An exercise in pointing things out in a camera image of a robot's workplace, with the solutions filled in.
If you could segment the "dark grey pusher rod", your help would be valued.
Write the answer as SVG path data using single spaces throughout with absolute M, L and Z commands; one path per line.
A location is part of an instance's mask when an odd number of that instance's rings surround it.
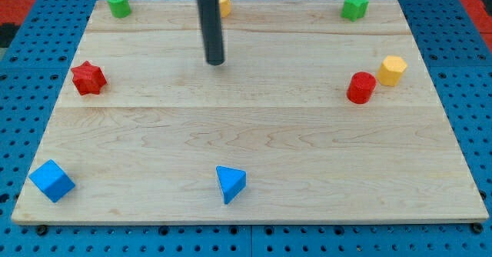
M 205 61 L 209 65 L 224 63 L 224 43 L 218 0 L 197 0 Z

